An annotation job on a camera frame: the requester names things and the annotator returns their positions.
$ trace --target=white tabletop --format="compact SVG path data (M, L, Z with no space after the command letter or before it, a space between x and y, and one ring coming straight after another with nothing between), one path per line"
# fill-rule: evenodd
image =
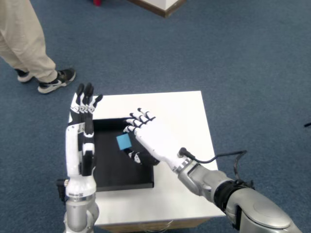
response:
M137 108L161 119L198 159L214 156L200 91L104 96L94 119L127 117ZM216 161L204 165L216 170ZM96 225L224 216L214 204L191 193L168 165L154 167L155 187L97 192L100 209Z

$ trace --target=person's leg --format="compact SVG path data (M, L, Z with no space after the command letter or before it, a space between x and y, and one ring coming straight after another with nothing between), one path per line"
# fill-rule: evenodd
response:
M28 82L33 76L29 73L26 66L12 52L6 44L3 36L0 33L0 57L2 57L11 67L17 71L17 79L22 82Z
M0 33L23 71L27 68L45 83L56 79L55 63L46 55L43 31L29 0L0 0Z

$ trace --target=blue cube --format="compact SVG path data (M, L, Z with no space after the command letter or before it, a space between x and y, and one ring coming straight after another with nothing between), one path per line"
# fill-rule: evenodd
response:
M117 136L117 142L118 142L120 150L124 150L132 146L128 133Z

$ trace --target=sneaker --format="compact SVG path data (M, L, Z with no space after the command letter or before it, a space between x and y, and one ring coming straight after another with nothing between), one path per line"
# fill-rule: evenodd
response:
M42 94L50 93L62 86L67 86L76 77L74 69L64 69L57 72L57 78L49 83L39 82L38 91Z
M15 69L17 72L17 80L19 80L21 83L29 82L33 76L29 72L24 72L20 69Z

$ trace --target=black cable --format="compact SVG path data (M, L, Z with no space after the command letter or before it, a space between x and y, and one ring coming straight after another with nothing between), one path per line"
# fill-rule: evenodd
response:
M238 172L238 162L246 153L247 153L246 150L240 150L240 151L234 151L234 152L230 152L230 153L216 154L210 160L202 161L202 160L196 159L195 156L193 154L191 154L189 151L187 151L187 149L184 147L181 148L179 151L180 155L187 156L188 158L190 158L190 159L192 159L198 163L201 163L201 164L209 164L209 163L213 162L215 159L217 159L218 157L238 155L235 159L235 162L234 162L234 175L237 178L237 180L240 180L240 176L239 176L239 172Z

